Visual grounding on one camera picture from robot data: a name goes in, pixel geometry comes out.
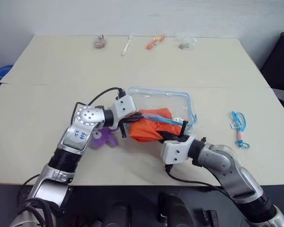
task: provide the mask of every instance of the white wall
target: white wall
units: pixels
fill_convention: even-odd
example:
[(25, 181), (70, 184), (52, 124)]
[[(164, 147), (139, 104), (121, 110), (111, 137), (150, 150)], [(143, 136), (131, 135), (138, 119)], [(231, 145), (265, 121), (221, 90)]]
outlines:
[(239, 38), (261, 66), (284, 31), (284, 0), (0, 0), (0, 66), (33, 34)]

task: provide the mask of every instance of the clear plastic bag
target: clear plastic bag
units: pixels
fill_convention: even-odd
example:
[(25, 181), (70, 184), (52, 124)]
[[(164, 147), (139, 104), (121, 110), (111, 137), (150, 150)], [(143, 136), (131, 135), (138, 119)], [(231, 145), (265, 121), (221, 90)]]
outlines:
[(197, 43), (197, 39), (190, 36), (178, 36), (176, 38), (178, 48), (182, 50), (193, 50)]
[(168, 108), (173, 119), (163, 119), (153, 114), (145, 114), (144, 117), (167, 122), (175, 125), (182, 125), (183, 121), (188, 121), (185, 133), (191, 132), (193, 125), (197, 121), (197, 116), (192, 107), (192, 100), (188, 93), (163, 91), (144, 87), (131, 87), (128, 94), (133, 97), (137, 110), (141, 109), (161, 109)]

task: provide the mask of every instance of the beige tabletop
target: beige tabletop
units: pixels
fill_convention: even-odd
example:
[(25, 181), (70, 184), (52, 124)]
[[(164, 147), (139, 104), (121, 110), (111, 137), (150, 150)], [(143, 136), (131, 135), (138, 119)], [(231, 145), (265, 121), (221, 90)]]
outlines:
[[(121, 51), (127, 38), (108, 39), (107, 49), (103, 52), (96, 50), (99, 58), (91, 54), (95, 51), (91, 46), (91, 36), (37, 36), (32, 40), (13, 70), (3, 80), (7, 84), (0, 87), (0, 183), (23, 183), (41, 171), (69, 125), (75, 102), (88, 102), (111, 86), (120, 86), (126, 90), (132, 86), (145, 86), (187, 92), (192, 97), (193, 108), (198, 115), (192, 132), (197, 139), (205, 136), (212, 144), (232, 147), (239, 161), (260, 184), (284, 184), (284, 109), (238, 40), (198, 39), (194, 50), (179, 49), (181, 52), (177, 53), (176, 61), (173, 57), (169, 58), (164, 48), (170, 44), (172, 50), (172, 38), (150, 52), (145, 52), (144, 45), (139, 50), (134, 40), (144, 44), (151, 38), (135, 37), (125, 57), (121, 57)], [(90, 43), (90, 47), (86, 47), (85, 52), (76, 58), (71, 53), (80, 53), (78, 48), (83, 51), (85, 45), (82, 43)], [(198, 45), (201, 45), (203, 51), (198, 50)], [(214, 58), (219, 46), (223, 46), (225, 51), (223, 53), (221, 48), (220, 57)], [(173, 48), (173, 52), (178, 51), (177, 46)], [(110, 54), (102, 56), (108, 50), (117, 52), (114, 58), (108, 57)], [(162, 61), (164, 55), (159, 50), (166, 54), (165, 61)], [(134, 60), (134, 56), (148, 62)], [(191, 64), (184, 64), (183, 62), (188, 63), (189, 57), (193, 59)], [(131, 76), (124, 73), (127, 70), (121, 67), (121, 62), (123, 67), (129, 67)], [(176, 77), (171, 77), (173, 72), (164, 69), (167, 67), (175, 70), (171, 64), (177, 67)], [(72, 65), (79, 68), (76, 69), (76, 75), (75, 71), (70, 73), (65, 69), (71, 70)], [(38, 68), (35, 72), (38, 76), (34, 74), (33, 66)], [(141, 79), (141, 71), (148, 72), (147, 79)], [(151, 77), (150, 74), (154, 71), (155, 76)], [(108, 93), (95, 104), (110, 106), (114, 97), (114, 92)], [(246, 116), (248, 125), (245, 140), (251, 145), (249, 150), (240, 149), (234, 144), (236, 131), (229, 124), (232, 110), (240, 111)], [(122, 139), (119, 133), (115, 137), (119, 142), (116, 148), (107, 145), (96, 150), (88, 148), (79, 162), (73, 184), (185, 184), (166, 176), (160, 158), (160, 143), (137, 143), (131, 138)], [(183, 179), (218, 185), (207, 170), (191, 165), (190, 160), (176, 165), (172, 171)]]
[(239, 40), (197, 38), (181, 50), (166, 38), (152, 50), (153, 37), (134, 37), (124, 57), (125, 36), (107, 36), (103, 49), (94, 36), (35, 36), (2, 82), (157, 87), (269, 87)]

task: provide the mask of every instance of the cable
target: cable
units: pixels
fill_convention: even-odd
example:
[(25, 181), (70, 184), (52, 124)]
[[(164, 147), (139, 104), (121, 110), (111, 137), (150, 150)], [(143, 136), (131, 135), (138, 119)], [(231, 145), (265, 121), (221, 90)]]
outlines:
[(81, 103), (81, 102), (76, 102), (76, 105), (72, 111), (72, 115), (71, 115), (71, 125), (72, 125), (72, 120), (75, 116), (75, 113), (76, 113), (76, 110), (77, 110), (77, 106), (78, 104), (80, 105), (92, 105), (100, 96), (104, 95), (106, 92), (109, 92), (109, 91), (112, 91), (112, 90), (118, 90), (119, 91), (119, 98), (125, 96), (125, 92), (123, 91), (122, 88), (120, 87), (111, 87), (109, 89), (106, 89), (105, 91), (102, 91), (99, 95), (97, 95), (96, 97), (93, 98), (93, 100), (91, 100), (88, 104), (85, 104), (85, 103)]
[(32, 203), (37, 203), (41, 207), (41, 209), (43, 211), (44, 218), (45, 218), (45, 226), (46, 227), (53, 227), (53, 217), (52, 217), (51, 209), (50, 209), (50, 206), (48, 205), (48, 203), (43, 199), (34, 197), (34, 198), (24, 200), (21, 205), (30, 206)]
[(26, 186), (26, 184), (28, 182), (30, 182), (31, 180), (33, 180), (34, 178), (38, 177), (40, 174), (37, 174), (35, 176), (32, 176), (31, 178), (29, 178), (27, 181), (25, 181), (21, 187), (19, 188), (18, 192), (17, 192), (17, 207), (20, 205), (20, 200), (21, 200), (21, 194), (22, 194), (22, 190), (24, 189), (24, 187)]
[(22, 209), (19, 209), (18, 210), (18, 214), (24, 212), (24, 211), (30, 211), (31, 213), (33, 213), (33, 215), (35, 216), (35, 218), (37, 219), (37, 221), (39, 222), (39, 224), (41, 226), (44, 226), (45, 225), (45, 220), (44, 218), (42, 217), (42, 215), (36, 210), (36, 208), (34, 208), (33, 206), (31, 205), (26, 205), (24, 208)]
[(123, 97), (124, 95), (121, 94), (122, 92), (124, 92), (122, 90), (122, 88), (119, 88), (119, 87), (111, 87), (109, 89), (106, 89), (105, 91), (102, 91), (99, 95), (97, 95), (96, 97), (94, 97), (93, 100), (90, 101), (90, 103), (88, 105), (92, 105), (93, 102), (95, 102), (100, 96), (104, 95), (106, 92), (109, 92), (109, 91), (112, 91), (112, 90), (118, 90), (119, 91), (119, 96)]
[(75, 115), (75, 112), (76, 112), (76, 109), (77, 109), (78, 104), (80, 104), (80, 105), (86, 105), (85, 103), (82, 103), (82, 102), (76, 102), (75, 107), (74, 107), (74, 109), (73, 109), (73, 111), (72, 111), (72, 114), (71, 114), (71, 125), (72, 125), (72, 120), (73, 120), (73, 118), (74, 118), (74, 115)]
[(235, 144), (239, 148), (249, 149), (250, 145), (243, 141), (243, 132), (246, 128), (246, 119), (245, 119), (244, 115), (242, 113), (236, 113), (234, 111), (232, 111), (231, 114), (232, 114), (232, 117), (233, 117), (233, 121), (238, 122), (240, 124), (240, 126), (237, 128), (238, 129), (238, 140), (235, 142)]
[(209, 183), (205, 183), (205, 182), (202, 182), (202, 181), (188, 181), (188, 180), (183, 180), (183, 179), (180, 179), (180, 178), (177, 178), (175, 176), (173, 176), (171, 173), (170, 173), (170, 170), (171, 170), (172, 166), (170, 165), (167, 165), (165, 166), (165, 172), (167, 173), (167, 175), (169, 177), (171, 177), (172, 179), (176, 180), (176, 181), (180, 181), (180, 182), (184, 182), (184, 183), (197, 183), (197, 184), (203, 184), (203, 185), (206, 185), (208, 187), (210, 187), (211, 189), (214, 189), (214, 190), (217, 190), (219, 192), (221, 192), (223, 195), (225, 195), (227, 198), (229, 198), (230, 200), (232, 200), (232, 198), (226, 194), (223, 190), (221, 190), (220, 188), (216, 187), (216, 186), (213, 186), (212, 184), (209, 184)]

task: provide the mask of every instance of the gray floor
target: gray floor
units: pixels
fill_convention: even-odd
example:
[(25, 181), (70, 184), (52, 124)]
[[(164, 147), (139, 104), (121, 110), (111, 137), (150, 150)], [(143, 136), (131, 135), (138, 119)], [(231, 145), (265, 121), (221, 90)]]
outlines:
[[(16, 194), (19, 186), (0, 185), (0, 227), (7, 227), (16, 216)], [(196, 227), (200, 210), (216, 210), (221, 227), (247, 227), (238, 209), (219, 192), (202, 192), (189, 187), (75, 187), (59, 227), (74, 227), (77, 218), (92, 221), (104, 218), (110, 206), (124, 201), (133, 209), (133, 227), (163, 227), (156, 221), (159, 192), (169, 192), (180, 197), (191, 211)], [(264, 190), (284, 213), (284, 185), (265, 186)]]

